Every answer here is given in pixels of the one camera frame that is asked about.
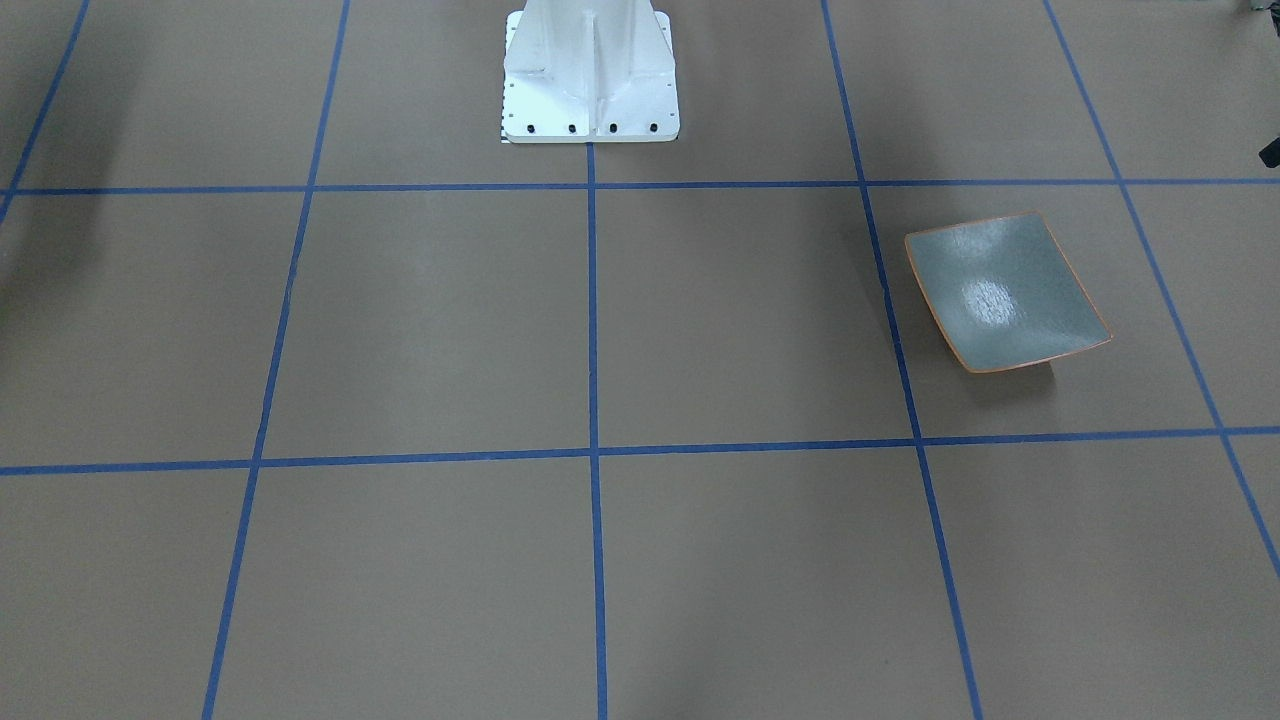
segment floor tile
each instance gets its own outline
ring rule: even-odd
[[[609,716],[966,717],[911,450],[605,459]]]
[[[502,142],[503,37],[522,6],[352,4],[320,181],[585,182],[581,145]]]
[[[1111,177],[1039,3],[832,3],[872,179]]]
[[[680,138],[603,143],[602,181],[855,177],[818,3],[655,3],[671,17]]]
[[[339,10],[92,4],[23,187],[305,183]]]
[[[15,200],[0,228],[0,462],[247,457],[298,205]]]
[[[265,470],[219,717],[595,716],[585,460]]]
[[[1130,192],[1222,420],[1280,424],[1280,188]]]
[[[0,4],[0,184],[9,186],[76,24],[78,0]]]
[[[1053,1],[1125,177],[1275,174],[1280,41],[1248,6]]]
[[[598,202],[602,442],[910,436],[855,190]]]
[[[585,192],[315,199],[268,455],[588,443]]]
[[[1275,715],[1276,575],[1217,438],[929,460],[986,717]]]
[[[0,716],[198,717],[244,471],[0,479]]]
[[[1267,524],[1271,542],[1280,542],[1280,436],[1234,437],[1231,446],[1253,491],[1262,521]]]
[[[874,188],[872,199],[925,434],[1212,425],[1117,190]],[[909,232],[1033,209],[1043,211],[1115,340],[1047,365],[970,374],[929,314],[902,238]]]

